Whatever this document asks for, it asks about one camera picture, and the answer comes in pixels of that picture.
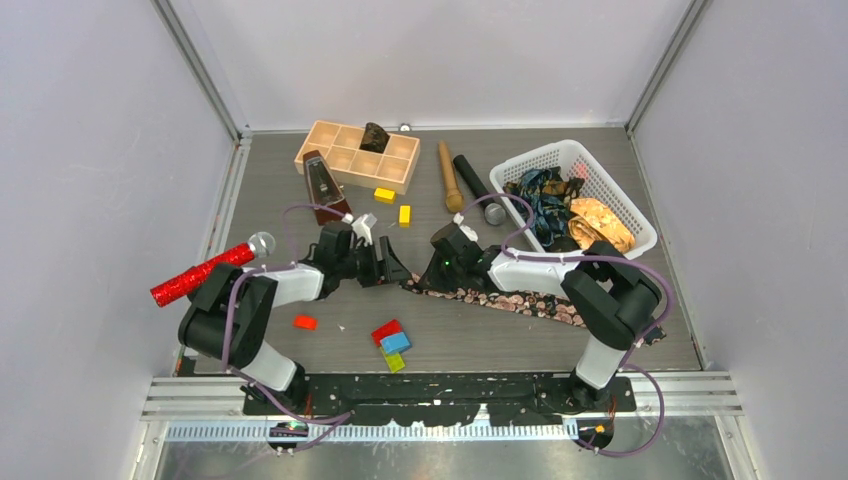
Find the black pink floral tie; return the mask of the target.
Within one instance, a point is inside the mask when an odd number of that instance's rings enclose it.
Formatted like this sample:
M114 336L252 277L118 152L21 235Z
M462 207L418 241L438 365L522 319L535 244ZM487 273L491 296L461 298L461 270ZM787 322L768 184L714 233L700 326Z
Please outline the black pink floral tie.
M418 295L549 319L578 328L588 328L576 307L565 297L530 291L484 293L464 288L444 293L424 288L419 284L419 280L420 276L414 274L411 280L401 283L400 287Z

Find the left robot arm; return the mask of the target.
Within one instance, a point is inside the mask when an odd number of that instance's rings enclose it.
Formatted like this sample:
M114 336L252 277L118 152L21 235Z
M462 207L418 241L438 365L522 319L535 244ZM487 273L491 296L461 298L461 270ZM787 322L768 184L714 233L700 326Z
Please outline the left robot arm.
M308 255L282 269L244 269L231 262L215 266L190 293L190 306L177 330L178 341L222 361L268 388L280 412L298 412L307 398L305 369L265 339L273 309L323 300L344 280L363 288L411 279L388 237L371 241L362 223L325 224Z

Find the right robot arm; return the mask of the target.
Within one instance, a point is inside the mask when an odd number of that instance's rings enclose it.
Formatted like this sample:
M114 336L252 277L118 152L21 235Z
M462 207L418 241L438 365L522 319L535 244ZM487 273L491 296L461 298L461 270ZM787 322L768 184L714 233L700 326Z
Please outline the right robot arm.
M610 398L610 382L625 359L659 325L656 308L673 303L660 274L607 241L596 241L580 254L482 248L472 229L449 224L430 243L433 256L415 282L428 293L531 292L571 303L590 332L568 383L572 400L584 410L596 410Z

